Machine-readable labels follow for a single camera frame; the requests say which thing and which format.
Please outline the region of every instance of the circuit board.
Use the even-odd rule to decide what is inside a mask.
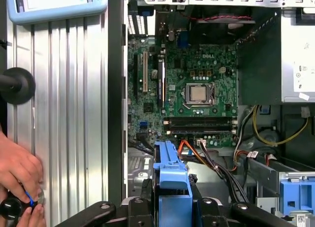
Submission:
[[[165,49],[165,103],[161,107],[157,65],[160,47],[153,37],[128,41],[129,139],[136,140],[137,134],[145,131],[151,144],[166,139],[176,144],[185,134],[169,133],[165,118],[203,120],[237,116],[236,46],[179,49],[175,42],[170,42]],[[194,139],[205,139],[208,148],[235,145],[235,136],[230,132],[193,134]]]

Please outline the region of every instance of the motherboard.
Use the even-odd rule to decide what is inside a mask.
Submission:
[[[235,146],[236,45],[179,47],[154,37],[128,41],[128,138]]]

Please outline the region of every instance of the black knob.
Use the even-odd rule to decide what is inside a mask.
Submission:
[[[35,95],[34,78],[26,69],[7,69],[0,75],[0,92],[7,103],[24,104]]]
[[[9,192],[8,197],[5,200],[3,200],[3,202],[0,205],[0,214],[6,220],[17,220],[19,217],[22,216],[22,214],[28,207],[34,209],[37,205],[37,202],[33,201],[28,193],[26,194],[31,200],[29,203],[22,202],[11,192]]]

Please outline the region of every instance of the ribbed metal panel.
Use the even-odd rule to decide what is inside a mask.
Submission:
[[[29,70],[32,101],[8,105],[8,136],[44,166],[47,226],[108,199],[107,14],[7,23],[8,68]]]

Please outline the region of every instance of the white connector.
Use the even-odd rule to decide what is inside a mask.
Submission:
[[[197,146],[200,146],[201,143],[206,147],[207,141],[205,139],[198,139],[197,140]]]

